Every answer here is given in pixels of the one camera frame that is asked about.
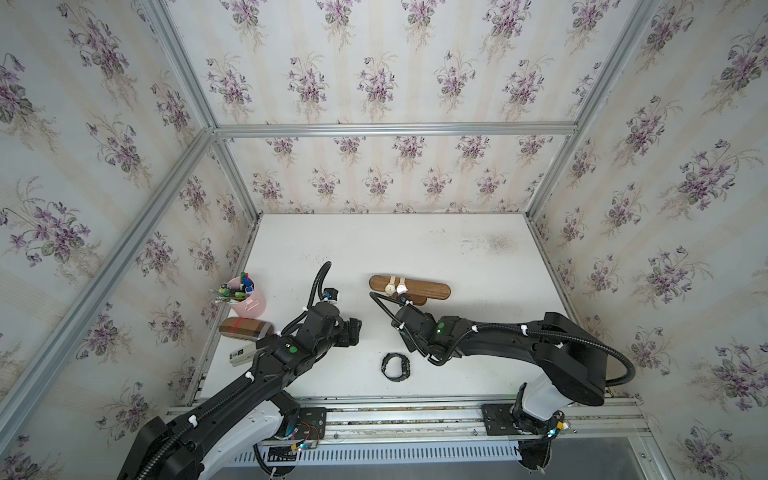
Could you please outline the brown wooden watch stand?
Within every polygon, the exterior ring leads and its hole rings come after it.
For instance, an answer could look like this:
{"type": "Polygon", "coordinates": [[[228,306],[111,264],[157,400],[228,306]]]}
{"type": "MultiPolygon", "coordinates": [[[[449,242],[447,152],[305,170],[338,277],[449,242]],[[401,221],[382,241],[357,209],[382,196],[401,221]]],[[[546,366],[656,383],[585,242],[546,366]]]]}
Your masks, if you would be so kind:
{"type": "MultiPolygon", "coordinates": [[[[368,281],[370,289],[377,293],[387,296],[386,293],[384,292],[384,289],[386,284],[389,282],[389,279],[391,276],[396,276],[396,275],[371,276],[368,281]]],[[[405,296],[406,299],[412,301],[416,306],[423,306],[427,303],[428,300],[444,301],[451,296],[452,290],[445,283],[411,279],[406,277],[403,277],[403,278],[406,281],[408,292],[405,294],[398,295],[396,297],[389,297],[389,296],[387,297],[396,299],[396,298],[399,298],[400,296],[405,296]]]]}

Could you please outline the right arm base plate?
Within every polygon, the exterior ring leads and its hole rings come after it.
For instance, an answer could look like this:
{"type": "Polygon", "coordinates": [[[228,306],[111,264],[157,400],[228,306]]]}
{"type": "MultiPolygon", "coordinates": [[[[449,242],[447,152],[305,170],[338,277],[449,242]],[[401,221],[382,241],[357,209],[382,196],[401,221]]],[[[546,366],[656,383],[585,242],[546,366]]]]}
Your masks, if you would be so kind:
{"type": "Polygon", "coordinates": [[[481,405],[482,420],[487,436],[510,436],[526,433],[520,420],[521,404],[485,403],[481,405]]]}

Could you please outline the brown plaid case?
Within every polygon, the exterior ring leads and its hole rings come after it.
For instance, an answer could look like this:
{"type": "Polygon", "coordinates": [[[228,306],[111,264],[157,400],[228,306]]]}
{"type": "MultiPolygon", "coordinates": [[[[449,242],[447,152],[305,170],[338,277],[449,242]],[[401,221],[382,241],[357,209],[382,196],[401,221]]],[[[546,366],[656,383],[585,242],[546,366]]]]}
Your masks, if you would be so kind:
{"type": "Polygon", "coordinates": [[[218,332],[228,338],[256,342],[275,333],[275,327],[260,319],[229,317],[218,327],[218,332]]]}

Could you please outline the aluminium mounting rail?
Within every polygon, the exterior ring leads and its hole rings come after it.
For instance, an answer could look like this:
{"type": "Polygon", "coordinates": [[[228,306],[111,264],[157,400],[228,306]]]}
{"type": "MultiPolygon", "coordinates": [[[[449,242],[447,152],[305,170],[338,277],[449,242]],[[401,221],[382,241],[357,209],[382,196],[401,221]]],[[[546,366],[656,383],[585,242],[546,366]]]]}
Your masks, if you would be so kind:
{"type": "MultiPolygon", "coordinates": [[[[298,397],[303,407],[327,410],[324,443],[481,441],[486,404],[507,404],[512,396],[406,398],[298,397]]],[[[600,407],[563,409],[569,428],[560,439],[650,437],[651,428],[634,399],[608,398],[600,407]]]]}

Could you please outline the pink pen cup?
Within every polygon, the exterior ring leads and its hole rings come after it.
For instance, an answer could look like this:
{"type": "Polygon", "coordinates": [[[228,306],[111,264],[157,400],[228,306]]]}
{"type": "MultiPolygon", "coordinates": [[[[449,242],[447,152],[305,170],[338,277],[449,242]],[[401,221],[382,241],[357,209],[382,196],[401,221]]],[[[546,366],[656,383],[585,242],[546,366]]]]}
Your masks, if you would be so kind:
{"type": "Polygon", "coordinates": [[[214,300],[223,303],[238,317],[260,319],[266,311],[266,300],[247,272],[212,289],[214,300]]]}

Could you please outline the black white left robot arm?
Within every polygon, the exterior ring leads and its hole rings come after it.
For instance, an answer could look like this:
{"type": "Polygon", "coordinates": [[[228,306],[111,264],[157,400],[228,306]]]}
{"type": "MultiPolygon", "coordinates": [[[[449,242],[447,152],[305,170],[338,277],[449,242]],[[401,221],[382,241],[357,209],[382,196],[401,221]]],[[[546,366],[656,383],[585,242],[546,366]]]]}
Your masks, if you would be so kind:
{"type": "Polygon", "coordinates": [[[331,348],[358,344],[362,322],[329,301],[306,307],[264,339],[252,365],[197,407],[139,431],[119,479],[210,479],[249,445],[275,435],[299,404],[284,389],[331,348]]]}

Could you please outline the beige band smartwatch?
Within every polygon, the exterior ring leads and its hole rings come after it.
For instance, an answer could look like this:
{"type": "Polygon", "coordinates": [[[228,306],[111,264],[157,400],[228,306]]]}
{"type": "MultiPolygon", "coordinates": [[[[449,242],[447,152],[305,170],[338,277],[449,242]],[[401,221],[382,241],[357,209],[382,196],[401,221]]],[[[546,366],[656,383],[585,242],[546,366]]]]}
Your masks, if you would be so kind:
{"type": "Polygon", "coordinates": [[[399,277],[396,282],[396,288],[395,291],[398,295],[405,294],[408,292],[408,288],[406,285],[406,281],[403,277],[399,277]]]}

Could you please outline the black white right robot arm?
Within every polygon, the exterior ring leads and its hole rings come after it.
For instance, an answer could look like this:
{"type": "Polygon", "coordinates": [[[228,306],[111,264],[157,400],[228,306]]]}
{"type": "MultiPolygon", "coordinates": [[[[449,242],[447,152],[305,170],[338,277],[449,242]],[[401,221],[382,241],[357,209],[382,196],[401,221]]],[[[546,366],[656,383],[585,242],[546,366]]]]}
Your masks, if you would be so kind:
{"type": "Polygon", "coordinates": [[[564,315],[547,312],[527,323],[435,319],[411,304],[389,313],[407,349],[436,367],[454,358],[489,356],[522,361],[541,374],[523,383],[509,409],[513,427],[553,437],[571,404],[600,407],[607,387],[607,346],[564,315]]]}

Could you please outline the white grey stapler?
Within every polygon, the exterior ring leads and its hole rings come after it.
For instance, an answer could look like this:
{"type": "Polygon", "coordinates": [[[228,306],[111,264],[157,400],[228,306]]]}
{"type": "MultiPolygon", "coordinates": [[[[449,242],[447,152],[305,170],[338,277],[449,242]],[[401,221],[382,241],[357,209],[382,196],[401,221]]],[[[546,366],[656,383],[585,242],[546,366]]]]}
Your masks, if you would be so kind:
{"type": "Polygon", "coordinates": [[[233,367],[250,364],[259,350],[260,348],[257,343],[249,342],[244,346],[236,348],[229,354],[229,363],[233,367]]]}

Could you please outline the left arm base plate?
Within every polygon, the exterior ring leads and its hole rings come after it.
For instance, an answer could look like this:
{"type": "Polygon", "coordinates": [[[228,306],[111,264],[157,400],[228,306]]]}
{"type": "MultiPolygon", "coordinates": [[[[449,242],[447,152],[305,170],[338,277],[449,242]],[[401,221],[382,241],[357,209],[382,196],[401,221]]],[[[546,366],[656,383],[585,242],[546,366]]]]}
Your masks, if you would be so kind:
{"type": "Polygon", "coordinates": [[[290,412],[270,440],[299,441],[322,440],[325,436],[328,410],[324,407],[300,407],[290,412]]]}

